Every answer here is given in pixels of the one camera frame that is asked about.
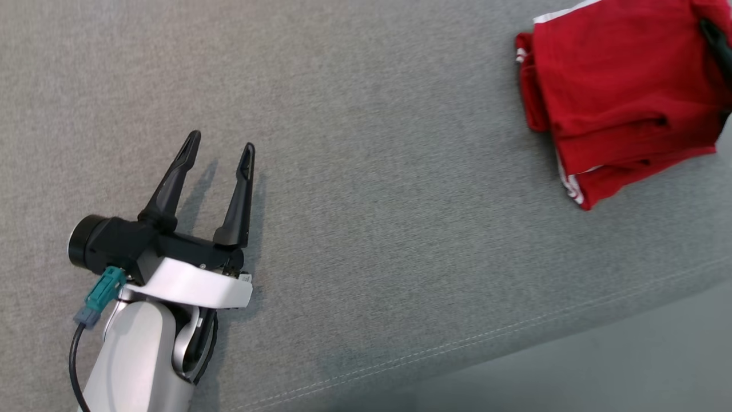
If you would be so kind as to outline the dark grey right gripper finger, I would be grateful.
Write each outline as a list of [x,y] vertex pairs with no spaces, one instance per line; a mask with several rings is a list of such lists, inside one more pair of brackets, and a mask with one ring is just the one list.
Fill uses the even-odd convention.
[[722,78],[731,88],[731,50],[727,35],[708,19],[700,20],[699,26],[721,71]]

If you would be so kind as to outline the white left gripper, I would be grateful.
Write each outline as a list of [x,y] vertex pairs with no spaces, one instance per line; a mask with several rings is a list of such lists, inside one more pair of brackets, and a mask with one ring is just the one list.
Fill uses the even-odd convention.
[[248,245],[256,149],[249,142],[241,152],[236,186],[212,241],[174,231],[181,191],[200,141],[201,131],[189,133],[138,221],[117,222],[117,265],[130,276],[128,293],[209,310],[245,308],[253,285],[241,271],[241,249]]

